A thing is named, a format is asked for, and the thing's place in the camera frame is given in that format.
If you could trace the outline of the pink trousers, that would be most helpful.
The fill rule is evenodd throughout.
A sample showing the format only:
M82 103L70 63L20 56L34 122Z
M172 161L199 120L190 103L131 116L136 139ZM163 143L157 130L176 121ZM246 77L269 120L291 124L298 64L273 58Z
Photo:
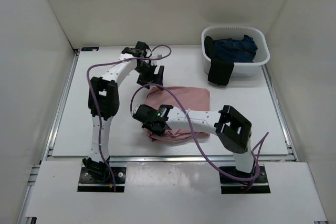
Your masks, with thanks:
M210 92L204 88L195 87L167 87L178 98L185 109L195 111L210 110ZM161 105L172 105L178 107L175 99L166 91L153 87L146 96L145 104L158 109ZM189 127L185 129L167 130L162 136L158 136L149 130L144 130L150 141L160 141L168 143L184 142L192 137Z

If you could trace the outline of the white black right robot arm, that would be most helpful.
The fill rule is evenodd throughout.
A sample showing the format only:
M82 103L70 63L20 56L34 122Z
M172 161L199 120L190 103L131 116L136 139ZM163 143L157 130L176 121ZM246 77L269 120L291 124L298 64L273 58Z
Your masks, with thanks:
M156 110L139 104L131 115L142 123L143 128L158 136L167 130L186 128L216 135L234 154L236 175L219 172L239 182L255 179L255 161L250 147L251 123L232 106L225 105L219 111L185 111L172 105L161 105Z

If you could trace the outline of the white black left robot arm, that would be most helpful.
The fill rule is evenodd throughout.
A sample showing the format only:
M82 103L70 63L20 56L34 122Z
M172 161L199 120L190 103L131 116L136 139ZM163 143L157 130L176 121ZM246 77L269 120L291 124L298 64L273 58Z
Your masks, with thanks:
M122 81L135 70L139 73L137 84L144 86L149 83L163 84L163 66L157 66L150 56L152 49L142 41L134 48L125 47L117 62L100 77L89 77L89 72L95 67L105 66L105 63L93 65L87 70L89 84L88 108L92 115L93 131L91 151L83 164L88 173L98 182L112 181L112 171L109 162L109 134L113 117L120 106L119 86Z

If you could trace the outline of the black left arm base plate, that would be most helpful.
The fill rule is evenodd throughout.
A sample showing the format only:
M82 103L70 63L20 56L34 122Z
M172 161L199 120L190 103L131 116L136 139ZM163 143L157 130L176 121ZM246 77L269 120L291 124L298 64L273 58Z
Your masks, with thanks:
M115 187L110 185L112 176L108 178L96 179L92 177L86 167L81 168L79 175L77 191L92 193L123 193L125 189L125 181L127 175L126 167L111 167L114 173Z

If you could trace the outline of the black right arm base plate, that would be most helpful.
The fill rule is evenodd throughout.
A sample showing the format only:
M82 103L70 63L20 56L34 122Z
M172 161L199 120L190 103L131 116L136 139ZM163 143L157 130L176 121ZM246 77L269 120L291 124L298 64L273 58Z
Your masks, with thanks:
M268 183L268 177L263 165L260 166L260 173L258 177L254 180L252 184L251 180L247 182L242 182L238 180L233 180L219 174L221 194L269 194L270 187Z

